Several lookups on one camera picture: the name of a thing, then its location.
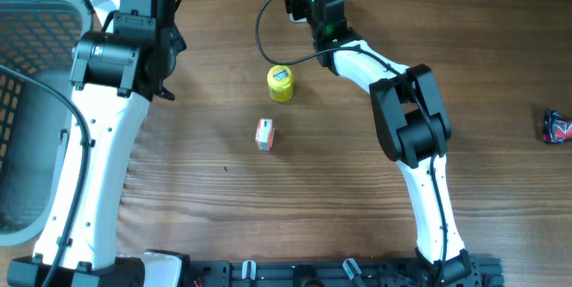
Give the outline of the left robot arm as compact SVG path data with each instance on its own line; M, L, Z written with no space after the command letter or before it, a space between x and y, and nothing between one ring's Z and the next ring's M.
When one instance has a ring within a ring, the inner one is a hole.
M101 30L73 51L71 111L63 168L33 252L10 263L11 286L186 286L189 258L149 249L117 252L116 225L130 153L152 100L185 41L175 24L181 0L120 0Z

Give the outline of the black red snack packet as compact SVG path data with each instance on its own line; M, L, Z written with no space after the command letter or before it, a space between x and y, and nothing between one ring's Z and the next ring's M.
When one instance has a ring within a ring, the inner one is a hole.
M546 109L543 118L543 142L555 144L571 140L571 121L558 112Z

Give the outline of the yellow cylindrical bottle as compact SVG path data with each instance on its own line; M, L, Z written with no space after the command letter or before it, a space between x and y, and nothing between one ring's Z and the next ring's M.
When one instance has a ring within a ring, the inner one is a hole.
M294 93L294 77L286 65L275 65L267 73L269 96L276 102L287 102Z

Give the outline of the red white small carton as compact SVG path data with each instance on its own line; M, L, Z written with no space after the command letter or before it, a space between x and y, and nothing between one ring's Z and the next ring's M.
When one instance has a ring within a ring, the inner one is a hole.
M270 151L273 145L274 126L272 119L261 118L257 125L255 141L260 150Z

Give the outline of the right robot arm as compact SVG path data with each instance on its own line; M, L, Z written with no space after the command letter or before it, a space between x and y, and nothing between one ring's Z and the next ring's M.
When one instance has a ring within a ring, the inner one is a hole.
M432 70L394 63L349 25L344 0L284 0L293 21L306 21L313 57L370 96L376 136L400 169L416 221L416 255L380 264L391 278L416 286L479 285L481 270L458 233L446 179L452 129Z

